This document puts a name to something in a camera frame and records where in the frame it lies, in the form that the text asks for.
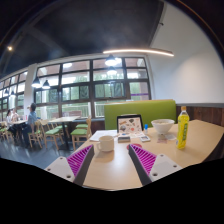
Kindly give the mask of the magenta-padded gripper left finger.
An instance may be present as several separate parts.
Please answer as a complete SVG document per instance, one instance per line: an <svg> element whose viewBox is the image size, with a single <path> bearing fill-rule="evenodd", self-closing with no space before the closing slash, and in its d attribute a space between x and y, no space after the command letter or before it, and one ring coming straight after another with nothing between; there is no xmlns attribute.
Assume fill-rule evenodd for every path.
<svg viewBox="0 0 224 224"><path fill-rule="evenodd" d="M94 146L89 145L68 157L58 157L46 171L82 186L94 156Z"/></svg>

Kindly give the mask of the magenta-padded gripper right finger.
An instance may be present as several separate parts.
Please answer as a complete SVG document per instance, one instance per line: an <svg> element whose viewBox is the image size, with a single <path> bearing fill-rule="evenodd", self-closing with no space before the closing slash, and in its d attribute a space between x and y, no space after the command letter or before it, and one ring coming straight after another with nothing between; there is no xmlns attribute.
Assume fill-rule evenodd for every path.
<svg viewBox="0 0 224 224"><path fill-rule="evenodd" d="M143 186L182 169L165 154L155 155L134 144L128 151Z"/></svg>

